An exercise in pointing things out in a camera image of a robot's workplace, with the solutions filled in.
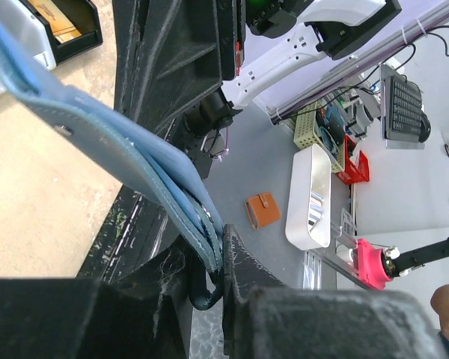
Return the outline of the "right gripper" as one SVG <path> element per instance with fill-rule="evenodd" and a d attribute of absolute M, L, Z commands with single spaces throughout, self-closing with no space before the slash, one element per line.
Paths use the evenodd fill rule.
<path fill-rule="evenodd" d="M 244 62 L 245 1 L 113 1 L 114 107 L 156 134 Z"/>

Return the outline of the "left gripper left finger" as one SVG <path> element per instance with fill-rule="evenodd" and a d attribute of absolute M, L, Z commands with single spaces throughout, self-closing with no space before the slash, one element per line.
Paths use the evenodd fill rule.
<path fill-rule="evenodd" d="M 191 252 L 182 238 L 114 283 L 0 279 L 0 358 L 187 358 Z"/>

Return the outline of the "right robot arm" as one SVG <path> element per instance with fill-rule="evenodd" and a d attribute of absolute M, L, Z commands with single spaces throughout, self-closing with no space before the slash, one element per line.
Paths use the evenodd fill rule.
<path fill-rule="evenodd" d="M 398 1 L 114 1 L 114 105 L 159 132 L 229 126 L 259 94 L 324 58 L 360 49 Z"/>

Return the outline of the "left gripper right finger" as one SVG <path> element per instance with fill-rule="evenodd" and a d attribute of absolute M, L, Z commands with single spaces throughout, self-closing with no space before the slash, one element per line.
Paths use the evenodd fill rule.
<path fill-rule="evenodd" d="M 446 358 L 423 308 L 401 292 L 290 288 L 223 237 L 222 330 L 229 358 Z"/>

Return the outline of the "blue card holder wallet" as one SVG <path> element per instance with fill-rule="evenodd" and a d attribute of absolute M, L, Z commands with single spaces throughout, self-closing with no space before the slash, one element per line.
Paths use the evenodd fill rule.
<path fill-rule="evenodd" d="M 190 158 L 73 85 L 64 85 L 0 23 L 7 92 L 121 183 L 163 206 L 201 264 L 189 298 L 198 310 L 222 296 L 224 224 Z"/>

